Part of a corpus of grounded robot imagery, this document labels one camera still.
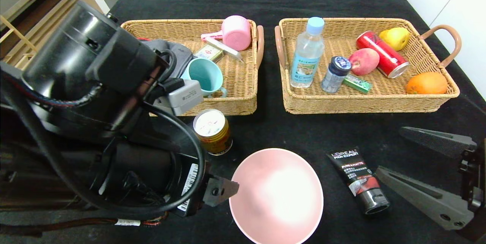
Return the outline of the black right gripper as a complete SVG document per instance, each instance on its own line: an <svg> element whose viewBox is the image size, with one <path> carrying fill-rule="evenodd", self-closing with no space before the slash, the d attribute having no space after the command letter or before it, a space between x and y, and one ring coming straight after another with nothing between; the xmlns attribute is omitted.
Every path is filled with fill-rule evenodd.
<svg viewBox="0 0 486 244"><path fill-rule="evenodd" d="M405 126L405 139L455 157L461 155L460 196L379 166L375 175L382 183L415 206L445 230L461 230L485 207L485 140L479 145L471 137Z"/></svg>

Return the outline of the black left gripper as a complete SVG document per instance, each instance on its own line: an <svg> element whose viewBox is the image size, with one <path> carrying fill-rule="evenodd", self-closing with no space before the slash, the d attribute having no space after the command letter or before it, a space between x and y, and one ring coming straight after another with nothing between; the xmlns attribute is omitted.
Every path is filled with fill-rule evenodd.
<svg viewBox="0 0 486 244"><path fill-rule="evenodd" d="M170 189L170 201L180 199L190 190L199 172L199 160L194 156L174 154L173 174ZM170 210L179 217L196 215L205 203L215 207L228 200L238 192L240 184L217 175L208 175L204 171L203 181L192 193L192 196Z"/></svg>

